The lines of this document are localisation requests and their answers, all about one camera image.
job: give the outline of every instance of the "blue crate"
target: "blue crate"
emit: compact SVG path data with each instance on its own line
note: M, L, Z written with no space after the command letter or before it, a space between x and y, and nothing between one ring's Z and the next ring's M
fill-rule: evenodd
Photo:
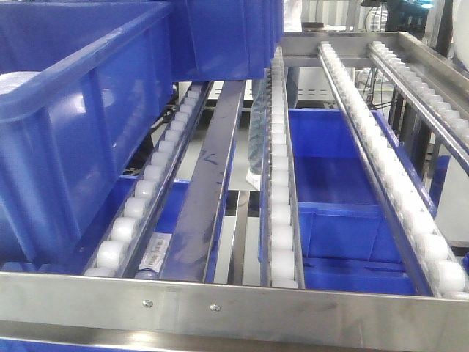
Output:
M175 81L262 78L283 34L279 0L167 0Z
M0 352L130 352L130 350L0 340Z
M66 263L35 265L25 262L7 262L3 264L1 269L3 271L81 274L135 181L136 177L134 176L121 176L118 179L82 239L77 242L75 250L67 258ZM173 233L188 185L188 181L174 181L160 219L155 226L156 232Z
M169 99L158 2L0 3L0 259L60 262Z
M290 110L289 121L306 287L416 294L340 111Z

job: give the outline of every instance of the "white shoe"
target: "white shoe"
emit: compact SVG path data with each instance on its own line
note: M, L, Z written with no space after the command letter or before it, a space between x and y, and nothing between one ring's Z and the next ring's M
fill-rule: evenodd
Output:
M253 174L251 170L248 170L246 175L246 181L248 181L257 191L261 190L261 175Z

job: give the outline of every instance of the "screw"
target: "screw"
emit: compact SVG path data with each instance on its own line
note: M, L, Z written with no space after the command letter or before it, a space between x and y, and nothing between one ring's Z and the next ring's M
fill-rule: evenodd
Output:
M153 301L150 301L149 299L146 299L142 302L145 308L151 308L153 307Z
M214 313L217 313L217 312L220 312L221 311L221 307L215 303L212 303L210 305L210 310Z

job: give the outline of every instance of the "jeans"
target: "jeans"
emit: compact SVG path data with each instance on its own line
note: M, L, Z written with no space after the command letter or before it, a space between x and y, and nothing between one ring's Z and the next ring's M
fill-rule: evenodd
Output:
M288 108L296 107L298 101L299 67L286 67L285 79L287 81ZM253 174L262 172L262 145L264 143L264 131L267 111L267 79L252 80L252 107L251 121L249 123L249 169Z

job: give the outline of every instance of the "barcode label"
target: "barcode label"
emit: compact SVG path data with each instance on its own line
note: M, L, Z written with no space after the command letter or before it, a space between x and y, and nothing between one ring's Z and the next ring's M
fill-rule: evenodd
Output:
M139 270L153 270L159 274L168 250L171 233L155 232L149 240L147 250L141 259Z

